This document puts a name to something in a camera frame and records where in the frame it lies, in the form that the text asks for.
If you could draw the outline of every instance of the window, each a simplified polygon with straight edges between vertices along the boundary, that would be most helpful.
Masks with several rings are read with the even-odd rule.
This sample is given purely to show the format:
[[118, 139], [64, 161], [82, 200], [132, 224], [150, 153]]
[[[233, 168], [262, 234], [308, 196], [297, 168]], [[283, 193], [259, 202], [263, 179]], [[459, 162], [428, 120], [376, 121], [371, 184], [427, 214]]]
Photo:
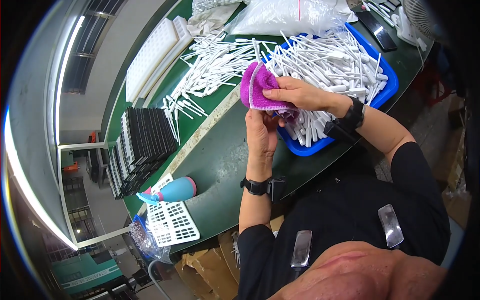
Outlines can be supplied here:
[[62, 92], [85, 94], [96, 54], [115, 17], [127, 0], [91, 0], [72, 47]]

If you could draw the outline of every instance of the green workbench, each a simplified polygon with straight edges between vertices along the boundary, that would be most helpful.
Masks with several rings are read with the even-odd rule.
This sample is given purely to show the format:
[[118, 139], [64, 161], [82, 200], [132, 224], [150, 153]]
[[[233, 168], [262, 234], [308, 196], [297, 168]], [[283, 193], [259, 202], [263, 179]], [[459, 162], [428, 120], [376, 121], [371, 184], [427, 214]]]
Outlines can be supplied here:
[[[179, 11], [187, 2], [191, 3], [191, 0], [180, 1], [167, 17], [173, 19], [178, 14], [175, 11]], [[353, 9], [353, 11], [359, 10], [360, 6]], [[426, 38], [423, 39], [428, 45], [428, 50], [423, 52], [422, 57], [420, 57], [416, 47], [399, 40], [396, 37], [396, 30], [389, 27], [380, 17], [375, 17], [384, 28], [387, 28], [390, 36], [397, 44], [398, 50], [383, 53], [372, 35], [360, 22], [356, 22], [353, 26], [382, 53], [382, 56], [397, 74], [399, 81], [397, 93], [380, 107], [381, 111], [388, 112], [421, 69], [422, 63], [432, 47], [432, 41]], [[228, 36], [226, 40], [233, 40], [234, 38], [235, 36]], [[255, 36], [255, 38], [279, 43], [283, 41], [276, 36]], [[165, 95], [169, 94], [187, 70], [188, 67], [183, 62], [178, 61], [168, 73], [168, 81], [165, 80], [155, 91], [155, 96], [149, 106], [155, 107]], [[194, 100], [202, 103], [201, 105], [206, 112], [211, 113], [231, 90], [231, 86], [224, 85], [212, 96], [203, 99], [194, 98]], [[118, 114], [121, 115], [127, 106], [128, 104], [125, 101], [122, 102], [119, 98], [114, 108], [114, 117]], [[246, 107], [240, 101], [235, 103], [210, 128], [173, 172], [174, 178], [190, 176], [197, 184], [198, 196], [187, 200], [185, 203], [200, 231], [201, 239], [174, 245], [171, 248], [171, 253], [190, 247], [238, 224], [242, 195], [240, 181], [245, 176], [248, 156], [244, 121], [246, 112]], [[190, 120], [185, 116], [182, 117], [180, 117], [180, 139], [182, 144], [184, 144], [194, 134], [204, 119], [195, 118], [195, 120]], [[119, 132], [119, 128], [111, 125], [107, 133], [108, 140], [114, 141]], [[351, 146], [348, 144], [333, 142], [312, 156], [301, 157], [291, 153], [285, 143], [280, 141], [274, 157], [273, 175], [287, 176], [286, 196], [325, 170], [350, 148]], [[142, 188], [155, 184], [174, 157], [175, 154]], [[142, 202], [136, 197], [125, 197], [124, 201], [131, 216], [136, 214], [142, 205]]]

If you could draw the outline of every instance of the black smartphone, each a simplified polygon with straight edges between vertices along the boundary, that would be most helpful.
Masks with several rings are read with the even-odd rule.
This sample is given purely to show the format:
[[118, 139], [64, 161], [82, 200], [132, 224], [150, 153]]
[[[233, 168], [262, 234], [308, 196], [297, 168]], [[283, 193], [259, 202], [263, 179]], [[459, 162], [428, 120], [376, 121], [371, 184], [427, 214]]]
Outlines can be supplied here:
[[377, 39], [384, 52], [396, 50], [396, 44], [388, 35], [386, 28], [370, 12], [357, 12], [356, 15]]

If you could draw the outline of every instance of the fluorescent light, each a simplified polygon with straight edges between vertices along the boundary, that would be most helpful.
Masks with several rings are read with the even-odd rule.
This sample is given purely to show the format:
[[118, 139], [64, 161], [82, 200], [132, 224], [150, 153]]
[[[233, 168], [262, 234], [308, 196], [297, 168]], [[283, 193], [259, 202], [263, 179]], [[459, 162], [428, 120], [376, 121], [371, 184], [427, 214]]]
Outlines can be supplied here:
[[65, 76], [65, 69], [67, 68], [67, 62], [68, 58], [70, 57], [70, 52], [73, 47], [73, 42], [75, 41], [75, 38], [77, 37], [78, 30], [80, 27], [82, 27], [82, 22], [84, 21], [85, 17], [81, 16], [80, 19], [78, 19], [77, 25], [75, 26], [75, 29], [73, 30], [72, 37], [70, 38], [70, 41], [68, 42], [67, 46], [67, 51], [65, 51], [65, 57], [63, 58], [63, 62], [61, 65], [60, 69], [60, 76], [59, 76], [59, 86], [57, 88], [57, 99], [55, 102], [55, 140], [57, 141], [57, 145], [60, 145], [60, 129], [59, 129], [59, 124], [60, 124], [60, 95], [61, 95], [61, 87], [63, 85], [63, 77]]
[[4, 139], [5, 139], [5, 148], [7, 149], [8, 160], [10, 161], [10, 165], [12, 167], [13, 175], [18, 181], [19, 188], [22, 190], [23, 194], [25, 195], [26, 200], [33, 208], [37, 216], [42, 220], [42, 222], [47, 226], [53, 234], [55, 234], [60, 240], [62, 240], [65, 244], [67, 244], [70, 248], [74, 249], [75, 251], [78, 250], [78, 247], [67, 238], [65, 234], [58, 228], [58, 226], [52, 221], [50, 216], [47, 214], [45, 209], [43, 208], [40, 201], [35, 196], [35, 193], [32, 190], [27, 178], [25, 177], [24, 170], [20, 165], [20, 161], [18, 159], [17, 149], [15, 148], [15, 144], [13, 142], [13, 134], [12, 128], [10, 126], [10, 112], [7, 111], [7, 117], [5, 119], [5, 131], [4, 131]]

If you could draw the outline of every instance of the person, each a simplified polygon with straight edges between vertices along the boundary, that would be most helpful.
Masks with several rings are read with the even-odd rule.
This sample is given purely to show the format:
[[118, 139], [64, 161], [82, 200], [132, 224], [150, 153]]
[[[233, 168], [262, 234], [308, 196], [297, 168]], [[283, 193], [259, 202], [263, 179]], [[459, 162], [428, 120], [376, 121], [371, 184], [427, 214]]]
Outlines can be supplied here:
[[[291, 77], [277, 77], [280, 89], [265, 97], [305, 110], [345, 116], [352, 99]], [[278, 117], [250, 109], [245, 117], [249, 149], [246, 179], [272, 177]], [[375, 172], [343, 172], [318, 183], [297, 201], [277, 237], [270, 229], [268, 194], [244, 188], [240, 206], [238, 299], [427, 299], [446, 270], [439, 265], [450, 240], [450, 226], [436, 181], [420, 147], [395, 119], [371, 107], [356, 131], [384, 153], [393, 182]], [[391, 204], [404, 240], [391, 249], [378, 216]], [[296, 235], [311, 230], [308, 267], [290, 266]]]

